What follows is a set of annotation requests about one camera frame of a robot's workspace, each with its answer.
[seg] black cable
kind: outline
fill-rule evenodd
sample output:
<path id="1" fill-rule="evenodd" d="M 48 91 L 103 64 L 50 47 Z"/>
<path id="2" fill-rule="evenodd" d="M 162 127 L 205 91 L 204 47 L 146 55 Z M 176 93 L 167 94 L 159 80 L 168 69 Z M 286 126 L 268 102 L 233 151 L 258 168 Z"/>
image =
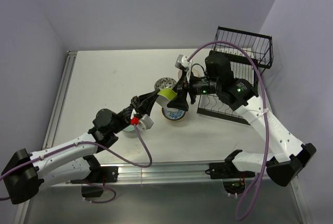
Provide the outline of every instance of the black cable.
<path id="1" fill-rule="evenodd" d="M 200 64 L 193 64 L 192 67 L 191 67 L 191 73 L 192 73 L 192 69 L 193 69 L 193 67 L 194 67 L 195 65 L 199 65 L 199 66 L 202 68 L 203 75 L 205 76 L 205 75 L 206 75 L 206 72 L 205 72 L 205 70 L 204 70 L 204 67 L 203 67 L 202 65 L 200 65 Z"/>
<path id="2" fill-rule="evenodd" d="M 207 169 L 204 173 L 210 176 L 210 168 Z"/>

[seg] gray wall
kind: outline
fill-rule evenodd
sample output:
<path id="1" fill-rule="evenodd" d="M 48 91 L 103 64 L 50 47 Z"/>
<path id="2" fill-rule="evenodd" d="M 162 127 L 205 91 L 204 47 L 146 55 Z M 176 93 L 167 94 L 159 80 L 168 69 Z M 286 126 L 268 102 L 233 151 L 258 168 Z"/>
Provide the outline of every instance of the gray wall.
<path id="1" fill-rule="evenodd" d="M 67 49 L 195 47 L 217 26 L 258 32 L 274 0 L 37 0 Z"/>
<path id="2" fill-rule="evenodd" d="M 42 147 L 66 52 L 35 0 L 0 0 L 0 165 Z M 7 196 L 3 182 L 0 197 Z M 16 206 L 0 202 L 1 223 Z"/>
<path id="3" fill-rule="evenodd" d="M 276 0 L 261 32 L 274 38 L 265 72 L 277 117 L 317 154 L 300 178 L 315 223 L 332 223 L 333 0 Z"/>

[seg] metal frame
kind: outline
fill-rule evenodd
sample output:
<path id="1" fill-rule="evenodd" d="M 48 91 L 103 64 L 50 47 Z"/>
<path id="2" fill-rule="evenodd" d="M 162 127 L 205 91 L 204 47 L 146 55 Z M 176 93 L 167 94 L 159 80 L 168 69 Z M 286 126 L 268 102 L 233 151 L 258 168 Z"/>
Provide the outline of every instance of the metal frame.
<path id="1" fill-rule="evenodd" d="M 227 120 L 227 121 L 233 121 L 233 122 L 237 122 L 237 123 L 241 123 L 241 124 L 245 124 L 245 125 L 250 125 L 243 117 L 240 116 L 233 116 L 233 115 L 229 115 L 226 113 L 221 113 L 218 111 L 213 111 L 213 110 L 209 110 L 209 109 L 205 109 L 205 108 L 200 108 L 198 106 L 197 108 L 197 113 L 204 115 L 204 116 L 210 116 L 210 117 L 215 117 L 215 118 L 220 118 L 223 120 Z"/>
<path id="2" fill-rule="evenodd" d="M 299 177 L 291 181 L 291 186 L 304 224 L 313 224 L 313 219 L 306 203 L 304 192 L 301 188 Z"/>
<path id="3" fill-rule="evenodd" d="M 62 108 L 66 99 L 67 90 L 70 84 L 75 59 L 77 52 L 69 51 L 65 68 L 62 73 L 59 90 L 56 97 L 56 102 L 53 107 L 51 119 L 47 128 L 47 132 L 45 135 L 45 140 L 43 144 L 43 148 L 50 148 L 53 146 L 53 142 L 56 136 L 58 124 L 61 118 Z"/>
<path id="4" fill-rule="evenodd" d="M 67 90 L 70 84 L 77 52 L 68 52 L 66 65 L 62 74 L 60 87 L 58 90 L 55 106 L 47 129 L 43 148 L 50 148 L 57 132 L 57 127 L 61 118 L 64 102 L 66 100 Z M 118 166 L 119 175 L 117 184 L 156 184 L 156 183 L 185 183 L 185 182 L 210 182 L 210 177 L 204 174 L 209 168 L 209 163 L 221 161 L 192 161 L 182 163 L 156 163 L 149 168 L 138 168 L 129 164 L 104 164 L 102 166 Z M 305 224 L 312 224 L 309 208 L 296 177 L 291 182 L 294 196 Z M 80 184 L 62 183 L 56 186 L 81 186 Z M 23 224 L 27 214 L 30 201 L 26 201 L 18 205 L 18 209 L 14 218 L 14 224 Z"/>
<path id="5" fill-rule="evenodd" d="M 233 42 L 234 33 L 236 33 L 236 36 L 235 36 L 234 41 L 237 41 L 237 39 L 238 39 L 238 34 L 241 35 L 241 37 L 240 37 L 238 43 L 237 43 L 237 42 Z M 273 59 L 274 59 L 273 52 L 271 51 L 271 49 L 273 48 L 273 41 L 272 41 L 272 37 L 271 37 L 271 36 L 269 36 L 269 35 L 257 34 L 257 33 L 253 33 L 253 32 L 247 32 L 247 31 L 243 31 L 243 30 L 230 29 L 230 28 L 226 28 L 226 27 L 221 27 L 221 26 L 219 26 L 219 27 L 217 28 L 217 31 L 216 31 L 215 39 L 214 39 L 214 40 L 215 40 L 215 41 L 217 41 L 217 40 L 227 41 L 227 42 L 231 42 L 231 43 L 234 43 L 234 44 L 236 44 L 236 45 L 239 46 L 240 41 L 241 41 L 241 38 L 242 38 L 243 35 L 245 36 L 245 40 L 244 40 L 243 45 L 242 45 L 243 47 L 244 47 L 244 45 L 245 45 L 245 43 L 246 43 L 247 36 L 250 36 L 250 39 L 249 39 L 248 44 L 247 44 L 247 47 L 249 47 L 250 42 L 251 42 L 251 38 L 252 38 L 252 37 L 255 37 L 253 43 L 255 43 L 255 42 L 257 41 L 257 38 L 259 38 L 259 41 L 258 41 L 258 44 L 257 44 L 257 47 L 256 47 L 255 51 L 252 50 L 251 53 L 253 53 L 254 56 L 255 56 L 256 54 L 263 54 L 264 56 L 263 56 L 262 58 L 260 58 L 260 59 L 257 59 L 257 58 L 253 58 L 253 59 L 256 59 L 256 60 L 258 61 L 257 66 L 258 66 L 259 68 L 264 68 L 264 70 L 265 70 L 266 68 L 267 68 L 267 69 L 270 69 L 271 66 L 272 66 L 272 63 L 273 63 Z M 268 47 L 268 48 L 267 48 L 267 50 L 266 50 L 264 53 L 261 51 L 263 45 L 261 46 L 261 49 L 259 50 L 259 52 L 257 52 L 257 48 L 259 47 L 259 42 L 260 42 L 260 40 L 262 40 L 262 39 L 266 39 L 266 40 L 268 40 L 268 43 L 267 43 L 267 45 L 266 45 L 266 48 L 267 48 L 267 47 Z M 221 49 L 221 47 L 226 47 L 226 45 L 225 45 L 225 44 L 214 44 L 214 45 L 212 46 L 212 51 L 214 51 L 214 52 L 218 52 L 219 50 L 218 50 L 217 47 L 220 47 L 220 49 Z M 266 54 L 267 54 L 268 51 L 270 51 L 270 53 L 269 53 L 269 54 L 270 54 L 270 56 L 269 56 L 269 61 L 268 61 L 268 62 L 265 61 L 265 62 L 263 63 L 263 58 L 266 56 Z M 248 63 L 248 61 L 246 60 L 246 58 L 243 58 L 243 59 L 244 59 L 244 61 L 245 61 L 245 64 L 250 64 L 250 63 Z"/>

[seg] wire basket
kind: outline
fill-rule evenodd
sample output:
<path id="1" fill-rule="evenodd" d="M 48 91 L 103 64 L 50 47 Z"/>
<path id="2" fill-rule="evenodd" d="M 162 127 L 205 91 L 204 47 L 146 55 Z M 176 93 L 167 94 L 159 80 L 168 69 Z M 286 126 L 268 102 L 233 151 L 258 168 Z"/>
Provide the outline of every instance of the wire basket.
<path id="1" fill-rule="evenodd" d="M 241 47 L 251 57 L 255 65 L 262 68 L 261 74 L 265 69 L 269 69 L 272 66 L 273 44 L 271 36 L 219 26 L 215 40 L 230 42 Z M 258 77 L 250 61 L 247 60 L 243 53 L 227 44 L 214 44 L 209 54 L 217 52 L 224 53 L 230 60 L 235 78 L 246 79 L 256 90 L 258 89 Z M 222 103 L 217 95 L 200 96 L 197 113 L 248 125 L 248 122 L 243 117 L 232 111 L 228 105 Z"/>

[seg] purple cable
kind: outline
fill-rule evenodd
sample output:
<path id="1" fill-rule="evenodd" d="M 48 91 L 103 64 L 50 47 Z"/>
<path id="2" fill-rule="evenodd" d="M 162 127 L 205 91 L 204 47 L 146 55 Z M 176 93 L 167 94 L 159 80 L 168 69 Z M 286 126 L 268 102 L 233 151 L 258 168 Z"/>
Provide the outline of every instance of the purple cable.
<path id="1" fill-rule="evenodd" d="M 243 53 L 243 55 L 246 56 L 246 58 L 249 60 L 249 62 L 251 63 L 251 65 L 253 66 L 254 72 L 257 74 L 259 82 L 260 82 L 260 88 L 261 88 L 261 93 L 262 93 L 262 105 L 263 105 L 263 109 L 266 109 L 266 91 L 265 91 L 265 87 L 264 87 L 264 83 L 262 81 L 260 72 L 258 70 L 258 68 L 256 67 L 256 65 L 254 64 L 253 60 L 251 59 L 251 57 L 240 47 L 238 47 L 237 45 L 233 44 L 233 43 L 229 43 L 229 42 L 225 42 L 225 41 L 213 41 L 210 43 L 206 43 L 205 45 L 199 47 L 196 51 L 193 52 L 193 54 L 188 58 L 188 61 L 190 61 L 201 49 L 212 45 L 212 44 L 217 44 L 217 43 L 222 43 L 222 44 L 226 44 L 229 45 L 237 50 L 239 50 L 240 52 Z M 264 152 L 264 158 L 263 158 L 263 163 L 261 166 L 261 170 L 260 173 L 258 175 L 256 175 L 256 177 L 254 178 L 254 180 L 251 182 L 251 184 L 249 185 L 249 187 L 247 189 L 245 189 L 245 191 L 242 194 L 242 197 L 240 198 L 237 208 L 236 208 L 236 219 L 238 221 L 242 221 L 244 220 L 249 213 L 252 211 L 255 201 L 257 200 L 258 197 L 258 193 L 259 193 L 259 189 L 260 189 L 260 185 L 262 182 L 262 178 L 264 176 L 265 173 L 265 167 L 266 167 L 266 161 L 267 161 L 267 156 L 268 156 L 268 148 L 269 148 L 269 141 L 270 141 L 270 130 L 268 128 L 268 119 L 267 119 L 267 114 L 264 113 L 264 122 L 265 122 L 265 129 L 266 129 L 266 144 L 265 144 L 265 152 Z M 252 200 L 250 202 L 249 207 L 247 208 L 247 210 L 245 211 L 245 213 L 242 216 L 238 215 L 240 206 L 242 205 L 245 196 L 247 195 L 247 193 L 254 187 L 254 185 L 258 182 L 258 185 L 254 191 L 254 195 L 252 197 Z"/>
<path id="2" fill-rule="evenodd" d="M 115 153 L 114 151 L 112 151 L 112 150 L 108 149 L 107 147 L 104 147 L 103 145 L 100 145 L 99 143 L 96 143 L 96 142 L 85 142 L 85 141 L 82 141 L 82 142 L 78 142 L 78 145 L 82 145 L 82 144 L 91 144 L 91 145 L 95 145 L 95 146 L 98 146 L 98 147 L 100 147 L 100 148 L 102 148 L 102 149 L 104 149 L 104 150 L 110 152 L 111 154 L 115 155 L 115 156 L 118 157 L 119 159 L 121 159 L 121 160 L 123 160 L 123 161 L 125 161 L 125 162 L 127 162 L 127 163 L 129 163 L 129 164 L 132 164 L 132 165 L 134 165 L 134 166 L 136 166 L 136 167 L 148 168 L 148 167 L 150 167 L 151 164 L 152 164 L 152 156 L 151 156 L 151 154 L 150 154 L 150 152 L 149 152 L 149 150 L 148 150 L 148 147 L 147 147 L 146 143 L 145 143 L 144 140 L 142 139 L 142 137 L 141 137 L 141 135 L 140 135 L 140 133 L 139 133 L 139 131 L 138 131 L 136 125 L 134 125 L 134 130 L 135 130 L 135 133 L 136 133 L 137 137 L 139 138 L 139 140 L 140 140 L 142 146 L 144 147 L 145 151 L 147 152 L 147 155 L 148 155 L 148 157 L 149 157 L 149 164 L 148 164 L 148 165 L 141 165 L 141 164 L 134 163 L 134 162 L 132 162 L 132 161 L 130 161 L 130 160 L 127 160 L 127 159 L 125 159 L 124 157 L 122 157 L 122 156 L 118 155 L 117 153 Z M 62 148 L 58 149 L 58 150 L 54 150 L 54 151 L 52 151 L 52 152 L 49 152 L 49 153 L 45 154 L 45 155 L 44 155 L 44 158 L 49 157 L 49 156 L 54 155 L 54 154 L 57 154 L 57 153 L 59 153 L 59 152 L 62 152 L 62 151 L 64 151 L 64 150 L 67 150 L 67 149 L 69 149 L 69 148 L 71 148 L 71 147 L 74 147 L 74 146 L 76 146 L 75 143 L 73 143 L 73 144 L 69 144 L 69 145 L 67 145 L 67 146 L 65 146 L 65 147 L 62 147 Z M 21 165 L 15 167 L 15 168 L 12 168 L 11 170 L 7 171 L 7 172 L 4 173 L 2 176 L 0 176 L 0 181 L 2 181 L 6 176 L 10 175 L 11 173 L 15 172 L 16 170 L 18 170 L 18 169 L 20 169 L 20 168 L 22 168 L 22 167 L 25 167 L 25 166 L 27 166 L 27 165 L 30 165 L 30 164 L 32 164 L 32 163 L 35 163 L 36 161 L 39 161 L 39 160 L 41 160 L 40 157 L 38 157 L 38 158 L 36 158 L 36 159 L 33 159 L 33 160 L 30 160 L 30 161 L 27 161 L 26 163 L 23 163 L 23 164 L 21 164 Z M 111 188 L 109 188 L 109 187 L 101 186 L 101 185 L 96 185 L 96 184 L 92 184 L 92 183 L 86 182 L 86 181 L 84 181 L 84 180 L 81 180 L 81 182 L 84 183 L 84 184 L 90 185 L 90 186 L 95 186 L 95 187 L 97 187 L 97 188 L 106 189 L 106 190 L 109 190 L 109 191 L 111 191 L 111 192 L 114 193 L 114 196 L 113 196 L 111 199 L 107 200 L 107 201 L 97 202 L 97 201 L 91 201 L 90 199 L 86 199 L 86 200 L 89 201 L 89 202 L 97 203 L 97 204 L 100 204 L 100 203 L 107 203 L 107 202 L 111 202 L 111 201 L 113 201 L 114 198 L 116 197 L 116 192 L 115 192 L 115 190 L 113 190 L 113 189 L 111 189 Z M 10 199 L 10 197 L 0 198 L 0 201 L 6 201 L 6 200 L 9 200 L 9 199 Z"/>

